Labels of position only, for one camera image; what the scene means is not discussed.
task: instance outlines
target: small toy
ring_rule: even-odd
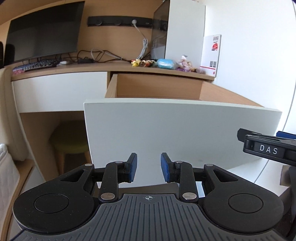
[[[132,66],[134,67],[154,67],[155,61],[154,60],[140,60],[136,59],[131,62]]]
[[[184,72],[194,72],[195,68],[192,66],[192,63],[190,61],[187,61],[187,56],[182,55],[181,60],[177,62],[179,67],[176,70],[184,71]]]

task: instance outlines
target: blue object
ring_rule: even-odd
[[[130,182],[133,182],[137,170],[137,165],[138,165],[138,158],[137,155],[134,156],[131,164],[130,164],[130,172],[128,175],[128,179]]]
[[[296,135],[291,134],[291,133],[287,133],[287,132],[283,132],[283,131],[278,131],[276,133],[276,136],[282,137],[282,138],[296,139]]]
[[[157,66],[161,69],[175,69],[176,62],[171,59],[160,58],[157,60]]]
[[[163,171],[163,177],[164,177],[165,181],[168,182],[170,180],[170,172],[168,170],[168,163],[166,162],[163,154],[160,155],[160,165],[161,165],[161,169]]]

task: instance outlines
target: black speaker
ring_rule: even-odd
[[[3,43],[0,41],[0,69],[3,68],[3,59],[4,59]]]
[[[4,66],[13,64],[15,60],[15,47],[12,44],[5,45]]]

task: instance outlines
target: white cable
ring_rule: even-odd
[[[148,47],[148,39],[145,37],[145,35],[138,29],[138,27],[136,26],[137,24],[137,20],[133,20],[132,21],[133,26],[139,31],[140,34],[142,34],[143,38],[143,48],[142,51],[140,53],[140,55],[137,57],[137,59],[142,59],[145,55],[146,49]]]
[[[104,54],[107,54],[107,55],[109,55],[109,56],[111,56],[111,57],[114,57],[114,58],[117,58],[117,59],[122,60],[122,57],[115,56],[115,55],[109,53],[108,51],[103,51],[103,50],[98,49],[98,48],[92,48],[92,49],[91,49],[91,57],[93,58],[93,60],[96,60],[95,57],[94,57],[94,55],[93,55],[93,52],[92,52],[93,50],[101,51],[101,52],[103,53],[103,55],[104,55]]]

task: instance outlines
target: white wall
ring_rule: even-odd
[[[296,81],[296,20],[291,0],[199,0],[205,36],[222,34],[215,84],[283,112]]]

